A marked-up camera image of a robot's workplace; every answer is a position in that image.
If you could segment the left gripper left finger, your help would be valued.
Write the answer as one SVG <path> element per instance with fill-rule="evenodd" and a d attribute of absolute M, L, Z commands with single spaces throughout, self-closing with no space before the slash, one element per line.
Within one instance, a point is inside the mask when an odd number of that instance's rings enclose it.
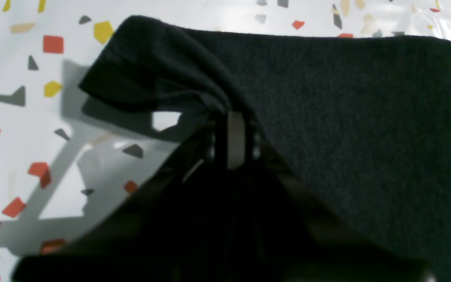
<path fill-rule="evenodd" d="M 211 121 L 86 235 L 48 255 L 24 257 L 14 282 L 206 282 L 213 280 L 217 190 Z"/>

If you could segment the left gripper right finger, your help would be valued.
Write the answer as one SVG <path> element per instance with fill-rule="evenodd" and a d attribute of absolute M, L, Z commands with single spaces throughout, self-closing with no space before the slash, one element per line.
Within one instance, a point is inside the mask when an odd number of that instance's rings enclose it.
<path fill-rule="evenodd" d="M 254 120 L 227 114 L 227 167 L 241 172 L 265 282 L 435 282 L 420 259 L 394 255 L 344 223 L 265 142 Z"/>

